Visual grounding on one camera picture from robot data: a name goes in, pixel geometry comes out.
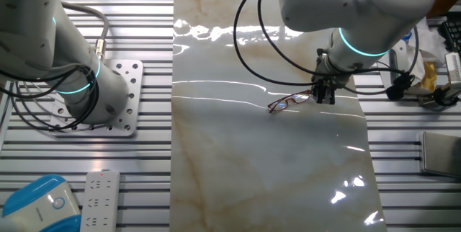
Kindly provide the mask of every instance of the robotic arm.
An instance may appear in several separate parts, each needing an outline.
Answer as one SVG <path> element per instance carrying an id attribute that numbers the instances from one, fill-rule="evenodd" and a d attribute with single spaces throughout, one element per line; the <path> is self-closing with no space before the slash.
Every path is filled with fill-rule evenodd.
<path id="1" fill-rule="evenodd" d="M 279 0 L 282 18 L 292 30 L 311 32 L 335 27 L 329 46 L 319 53 L 317 73 L 366 69 L 411 30 L 435 0 Z M 318 103 L 334 103 L 334 90 L 350 76 L 314 76 Z"/>
<path id="2" fill-rule="evenodd" d="M 66 66 L 90 67 L 96 73 L 99 98 L 85 124 L 112 120 L 128 100 L 125 80 L 100 57 L 70 21 L 60 0 L 0 0 L 0 69 L 17 79 L 49 79 L 70 70 Z M 76 71 L 58 87 L 75 118 L 88 110 L 91 85 L 84 73 Z"/>

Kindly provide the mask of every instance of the eyeglass frame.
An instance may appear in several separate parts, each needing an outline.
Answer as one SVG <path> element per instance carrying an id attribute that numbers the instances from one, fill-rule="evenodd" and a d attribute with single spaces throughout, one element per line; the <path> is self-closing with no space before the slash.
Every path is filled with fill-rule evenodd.
<path id="1" fill-rule="evenodd" d="M 298 94 L 307 94 L 307 95 L 309 95 L 309 97 L 308 97 L 306 100 L 302 101 L 302 102 L 296 102 L 295 99 L 294 99 L 293 97 L 294 97 L 295 95 L 298 95 Z M 283 98 L 281 98 L 281 99 L 278 99 L 278 100 L 276 100 L 275 102 L 273 102 L 273 103 L 267 105 L 267 107 L 270 109 L 269 113 L 281 112 L 281 111 L 283 111 L 283 110 L 285 110 L 285 109 L 288 108 L 288 101 L 294 102 L 295 104 L 301 104 L 301 103 L 307 102 L 311 97 L 312 97 L 312 91 L 311 91 L 311 90 L 305 90 L 305 91 L 297 92 L 297 93 L 295 93 L 295 94 L 291 94 L 291 95 L 288 95 L 288 96 L 283 97 Z M 280 102 L 283 102 L 283 101 L 285 101 L 285 102 L 287 103 L 287 106 L 286 106 L 285 108 L 281 109 L 281 110 L 276 110 L 275 107 L 276 107 L 278 104 L 280 104 Z"/>

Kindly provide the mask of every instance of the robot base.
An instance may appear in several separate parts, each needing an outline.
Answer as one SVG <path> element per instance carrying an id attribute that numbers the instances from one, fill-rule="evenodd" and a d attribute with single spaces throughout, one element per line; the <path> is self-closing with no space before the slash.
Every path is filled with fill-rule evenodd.
<path id="1" fill-rule="evenodd" d="M 50 132 L 57 138 L 89 137 L 89 138 L 126 138 L 131 137 L 136 132 L 138 122 L 138 108 L 140 101 L 141 84 L 143 80 L 143 62 L 139 60 L 106 60 L 107 67 L 119 72 L 126 80 L 129 89 L 129 100 L 124 110 L 111 122 L 105 125 L 80 124 L 76 130 L 66 132 Z M 59 94 L 56 97 L 63 101 Z M 66 106 L 55 101 L 53 113 L 56 115 L 70 116 Z M 51 125 L 61 127 L 73 122 L 73 118 L 60 118 L 51 116 Z"/>

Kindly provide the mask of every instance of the marble surface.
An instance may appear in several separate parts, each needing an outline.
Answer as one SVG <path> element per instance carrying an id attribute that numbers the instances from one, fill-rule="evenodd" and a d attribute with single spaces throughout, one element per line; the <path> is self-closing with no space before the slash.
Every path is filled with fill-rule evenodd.
<path id="1" fill-rule="evenodd" d="M 339 91 L 334 106 L 309 100 L 270 115 L 269 103 L 305 88 L 241 65 L 232 41 L 240 2 L 174 0 L 171 231 L 386 231 L 358 99 Z M 315 68 L 331 30 L 283 27 L 278 0 L 264 0 L 263 14 L 281 50 Z M 238 42 L 257 72 L 310 81 L 264 39 L 256 0 Z"/>

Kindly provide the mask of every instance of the power strip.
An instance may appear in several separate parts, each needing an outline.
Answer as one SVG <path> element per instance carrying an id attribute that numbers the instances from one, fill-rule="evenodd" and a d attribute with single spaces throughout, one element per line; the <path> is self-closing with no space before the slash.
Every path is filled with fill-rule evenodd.
<path id="1" fill-rule="evenodd" d="M 115 232 L 120 173 L 92 171 L 86 175 L 80 232 Z"/>

